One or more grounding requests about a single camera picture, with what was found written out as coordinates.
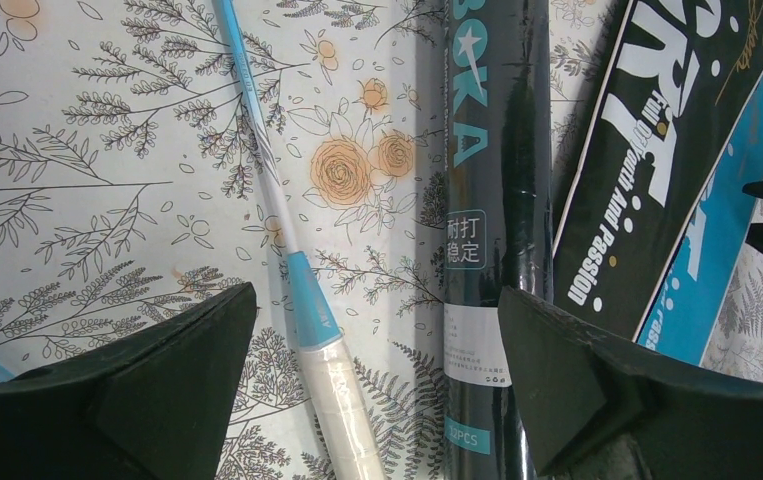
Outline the black shuttlecock tube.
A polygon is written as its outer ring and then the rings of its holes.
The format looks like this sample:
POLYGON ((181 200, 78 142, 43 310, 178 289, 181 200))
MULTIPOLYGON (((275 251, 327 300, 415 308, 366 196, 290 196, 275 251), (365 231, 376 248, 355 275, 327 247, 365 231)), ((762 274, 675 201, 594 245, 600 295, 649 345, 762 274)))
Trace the black shuttlecock tube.
POLYGON ((445 473, 532 479, 498 304, 551 289, 548 5, 451 1, 446 16, 445 473))

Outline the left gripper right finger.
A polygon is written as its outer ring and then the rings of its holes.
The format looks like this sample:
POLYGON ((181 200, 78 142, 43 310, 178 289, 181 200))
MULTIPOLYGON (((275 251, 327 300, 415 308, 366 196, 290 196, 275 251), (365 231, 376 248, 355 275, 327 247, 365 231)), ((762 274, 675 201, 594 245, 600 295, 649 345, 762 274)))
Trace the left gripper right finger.
POLYGON ((653 352, 512 288, 498 316, 538 474, 763 479, 763 383, 653 352))

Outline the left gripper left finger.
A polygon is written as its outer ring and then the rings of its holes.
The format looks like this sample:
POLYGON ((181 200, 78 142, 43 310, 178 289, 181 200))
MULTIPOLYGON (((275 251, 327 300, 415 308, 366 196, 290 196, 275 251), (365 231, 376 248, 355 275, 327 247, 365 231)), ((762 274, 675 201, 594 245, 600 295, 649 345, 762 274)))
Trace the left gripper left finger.
POLYGON ((249 283, 0 383, 0 479, 211 479, 256 319, 249 283))

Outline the blue racket bag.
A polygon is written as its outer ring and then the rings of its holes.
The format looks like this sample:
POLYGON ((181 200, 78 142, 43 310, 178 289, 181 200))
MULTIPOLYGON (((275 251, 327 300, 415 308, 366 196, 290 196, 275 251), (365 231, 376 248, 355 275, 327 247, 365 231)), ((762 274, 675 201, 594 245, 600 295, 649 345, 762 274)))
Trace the blue racket bag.
POLYGON ((763 180, 763 76, 694 209, 638 344, 700 363, 752 221, 743 186, 763 180))

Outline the black sport racket bag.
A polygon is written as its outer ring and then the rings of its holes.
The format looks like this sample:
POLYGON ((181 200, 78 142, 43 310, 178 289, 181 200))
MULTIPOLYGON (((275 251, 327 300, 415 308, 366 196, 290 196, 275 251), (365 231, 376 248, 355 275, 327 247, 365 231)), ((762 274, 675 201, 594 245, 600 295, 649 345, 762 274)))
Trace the black sport racket bag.
POLYGON ((763 1, 631 1, 555 233, 554 302, 635 339, 763 75, 763 1))

